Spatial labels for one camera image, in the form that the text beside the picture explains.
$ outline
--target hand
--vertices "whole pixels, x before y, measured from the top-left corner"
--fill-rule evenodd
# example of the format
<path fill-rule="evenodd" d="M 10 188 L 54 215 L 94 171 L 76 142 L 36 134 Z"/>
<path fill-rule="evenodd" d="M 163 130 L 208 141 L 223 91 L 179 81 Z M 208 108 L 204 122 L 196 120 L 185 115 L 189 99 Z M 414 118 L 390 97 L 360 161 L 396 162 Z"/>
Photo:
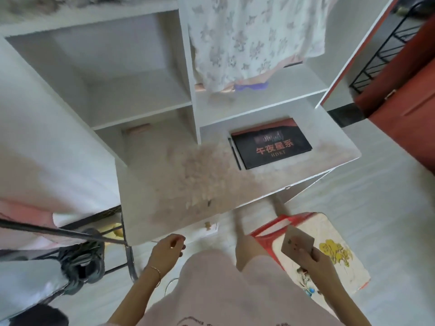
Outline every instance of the hand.
<path fill-rule="evenodd" d="M 310 255 L 306 250 L 298 248 L 298 246 L 301 247 L 300 242 L 301 240 L 298 237 L 294 237 L 291 245 L 294 245 L 294 248 L 298 251 L 298 261 L 301 267 L 308 271 L 319 291 L 325 297 L 342 294 L 345 290 L 331 258 L 315 247 L 313 247 Z"/>
<path fill-rule="evenodd" d="M 179 257 L 183 256 L 182 250 L 185 237 L 179 234 L 171 234 L 160 240 L 151 252 L 147 266 L 153 266 L 160 271 L 163 278 L 177 263 Z"/>

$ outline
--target shelf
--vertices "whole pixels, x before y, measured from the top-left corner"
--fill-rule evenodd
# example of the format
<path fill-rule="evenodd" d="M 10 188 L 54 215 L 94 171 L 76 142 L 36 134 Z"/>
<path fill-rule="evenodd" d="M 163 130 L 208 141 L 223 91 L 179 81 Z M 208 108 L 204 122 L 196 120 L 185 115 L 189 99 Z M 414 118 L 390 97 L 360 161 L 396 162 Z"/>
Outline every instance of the shelf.
<path fill-rule="evenodd" d="M 51 15 L 41 15 L 22 22 L 2 24 L 0 36 L 18 36 L 176 9 L 178 9 L 177 0 L 136 0 L 131 5 L 103 3 L 79 9 L 61 5 Z"/>
<path fill-rule="evenodd" d="M 261 109 L 325 92 L 328 87 L 305 64 L 277 71 L 266 90 L 245 89 L 232 93 L 197 93 L 200 127 Z"/>
<path fill-rule="evenodd" d="M 177 74 L 169 69 L 113 79 L 89 90 L 93 130 L 192 105 Z"/>
<path fill-rule="evenodd" d="M 326 113 L 306 99 L 244 115 L 244 125 L 275 116 L 295 119 L 312 151 L 251 170 L 239 170 L 228 144 L 228 122 L 197 145 L 175 119 L 127 138 L 129 166 L 117 164 L 125 234 L 138 245 L 190 224 L 225 213 L 350 162 L 361 153 Z"/>

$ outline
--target white shelf unit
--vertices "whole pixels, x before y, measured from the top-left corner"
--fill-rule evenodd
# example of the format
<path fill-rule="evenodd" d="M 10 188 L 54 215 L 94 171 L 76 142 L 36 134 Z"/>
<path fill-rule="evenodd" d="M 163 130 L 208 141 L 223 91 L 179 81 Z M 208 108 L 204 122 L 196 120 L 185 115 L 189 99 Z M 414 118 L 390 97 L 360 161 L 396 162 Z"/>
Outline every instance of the white shelf unit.
<path fill-rule="evenodd" d="M 0 34 L 63 100 L 59 107 L 115 157 L 133 245 L 358 158 L 318 106 L 392 1 L 339 0 L 325 54 L 277 71 L 264 91 L 194 91 L 184 0 L 62 7 L 1 25 Z M 294 117 L 313 150 L 239 171 L 231 131 L 282 117 Z M 140 124 L 150 125 L 123 133 Z"/>
<path fill-rule="evenodd" d="M 199 126 L 211 125 L 328 90 L 324 82 L 305 64 L 281 69 L 268 82 L 269 87 L 260 91 L 245 89 L 231 93 L 197 93 L 197 103 L 201 106 L 197 114 Z"/>
<path fill-rule="evenodd" d="M 176 0 L 175 4 L 173 0 L 162 0 L 160 5 L 157 0 L 150 1 L 154 8 L 140 5 L 140 13 L 146 13 L 145 9 L 177 9 Z M 108 6 L 89 8 L 103 14 L 110 12 Z M 83 23 L 85 18 L 81 14 L 72 22 Z M 52 16 L 47 16 L 46 21 L 48 27 L 58 26 Z M 7 40 L 124 163 L 127 160 L 121 148 L 122 134 L 115 133 L 117 127 L 112 126 L 184 107 L 192 109 L 178 11 L 11 36 Z"/>
<path fill-rule="evenodd" d="M 9 37 L 51 31 L 177 9 L 177 0 L 135 0 L 126 5 L 117 5 L 113 2 L 101 3 L 79 9 L 62 4 L 56 12 L 50 15 L 35 16 L 26 21 L 0 25 L 0 36 Z"/>

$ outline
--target right hand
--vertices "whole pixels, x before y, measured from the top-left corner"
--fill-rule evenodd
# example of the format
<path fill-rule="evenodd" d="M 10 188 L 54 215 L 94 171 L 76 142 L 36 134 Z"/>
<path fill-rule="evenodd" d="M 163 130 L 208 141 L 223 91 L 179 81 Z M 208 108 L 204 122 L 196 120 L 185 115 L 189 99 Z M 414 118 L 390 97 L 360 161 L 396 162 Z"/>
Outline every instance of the right hand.
<path fill-rule="evenodd" d="M 298 237 L 292 238 L 292 244 L 298 251 L 298 260 L 301 267 L 308 271 L 314 284 L 325 296 L 341 294 L 345 291 L 332 264 L 331 258 L 317 248 L 313 247 L 311 255 L 304 249 L 300 249 L 301 240 Z"/>

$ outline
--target person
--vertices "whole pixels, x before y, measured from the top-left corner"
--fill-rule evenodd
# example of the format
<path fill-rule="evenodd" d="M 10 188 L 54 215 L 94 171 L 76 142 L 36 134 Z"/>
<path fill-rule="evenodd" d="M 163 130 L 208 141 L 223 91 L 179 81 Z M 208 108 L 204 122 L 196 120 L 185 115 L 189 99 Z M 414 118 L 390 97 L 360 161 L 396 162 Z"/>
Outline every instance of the person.
<path fill-rule="evenodd" d="M 147 266 L 108 320 L 116 326 L 370 326 L 346 293 L 331 259 L 299 249 L 306 269 L 337 318 L 315 303 L 236 221 L 236 266 L 219 250 L 190 257 L 174 290 L 146 312 L 149 298 L 175 266 L 185 238 L 171 234 L 153 248 Z"/>

